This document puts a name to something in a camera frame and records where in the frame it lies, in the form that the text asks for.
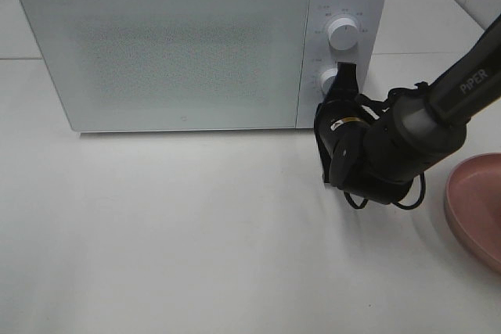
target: microwave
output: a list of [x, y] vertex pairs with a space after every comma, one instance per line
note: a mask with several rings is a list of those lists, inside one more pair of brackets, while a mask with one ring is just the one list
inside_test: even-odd
[[384, 0], [20, 0], [73, 130], [311, 128]]

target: microwave control panel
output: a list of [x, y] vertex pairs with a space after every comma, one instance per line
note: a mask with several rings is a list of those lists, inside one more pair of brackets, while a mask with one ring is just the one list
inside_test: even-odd
[[316, 107], [337, 73], [337, 62], [357, 64], [366, 79], [384, 0], [309, 0], [297, 128], [313, 127]]

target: cable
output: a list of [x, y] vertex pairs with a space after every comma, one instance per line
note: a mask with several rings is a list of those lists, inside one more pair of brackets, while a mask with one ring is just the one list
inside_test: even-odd
[[426, 180], [424, 180], [424, 172], [420, 174], [420, 183], [421, 183], [421, 190], [420, 190], [420, 196], [417, 199], [417, 201], [412, 204], [412, 205], [402, 205], [401, 203], [393, 203], [396, 207], [399, 207], [400, 209], [403, 210], [412, 210], [416, 209], [424, 200], [424, 195], [426, 194]]
[[351, 205], [353, 209], [363, 209], [366, 207], [367, 203], [369, 202], [368, 199], [363, 199], [363, 201], [360, 203], [360, 205], [357, 205], [356, 202], [353, 200], [351, 195], [347, 192], [344, 192], [344, 198], [348, 201], [348, 203]]

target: timer knob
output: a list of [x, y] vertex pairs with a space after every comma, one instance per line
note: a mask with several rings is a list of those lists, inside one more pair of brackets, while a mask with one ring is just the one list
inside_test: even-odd
[[351, 16], [340, 16], [327, 26], [330, 45], [336, 50], [348, 50], [359, 41], [359, 25]]
[[320, 87], [322, 88], [322, 93], [325, 95], [330, 89], [330, 86], [336, 79], [337, 75], [337, 69], [336, 68], [329, 68], [328, 70], [325, 70], [319, 78], [319, 84]]

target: pink plate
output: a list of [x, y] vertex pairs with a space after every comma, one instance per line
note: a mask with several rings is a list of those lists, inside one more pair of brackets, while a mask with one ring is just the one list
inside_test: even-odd
[[457, 239], [501, 273], [501, 153], [456, 166], [445, 188], [445, 215]]

